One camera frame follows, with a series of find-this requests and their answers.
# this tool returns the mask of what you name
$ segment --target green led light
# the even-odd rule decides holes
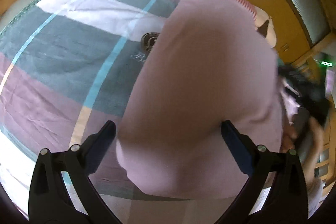
[[[332,67],[332,63],[329,63],[329,62],[325,62],[325,61],[322,61],[322,65],[325,65],[325,66],[328,66],[328,67]]]

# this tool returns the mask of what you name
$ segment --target brown triangular ear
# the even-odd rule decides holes
[[[266,35],[267,35],[268,24],[269,24],[269,20],[266,20],[266,21],[264,22],[264,24],[262,24],[262,25],[258,28],[258,33],[260,33],[263,37],[266,37]]]

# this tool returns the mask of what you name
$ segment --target pink fabric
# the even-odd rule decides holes
[[[277,55],[236,0],[181,0],[134,85],[118,128],[119,163],[147,194],[235,196],[247,176],[221,137],[227,119],[279,151]]]

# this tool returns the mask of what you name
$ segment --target pink pillowcase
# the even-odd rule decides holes
[[[247,176],[221,137],[227,119],[279,151],[277,55],[236,0],[181,0],[134,85],[118,128],[119,163],[147,194],[235,196]]]

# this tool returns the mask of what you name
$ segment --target metal screw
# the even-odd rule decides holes
[[[41,155],[45,155],[46,153],[48,153],[48,149],[47,149],[47,148],[43,148],[43,149],[40,151],[40,154],[41,154]]]
[[[80,149],[80,145],[79,144],[74,144],[73,146],[70,147],[72,152],[76,152]]]
[[[290,150],[289,150],[289,153],[290,153],[292,156],[295,156],[295,155],[296,155],[296,150],[294,150],[294,149],[290,149]]]
[[[265,151],[266,151],[266,146],[264,146],[264,145],[258,145],[257,149],[258,149],[260,152],[265,152]]]

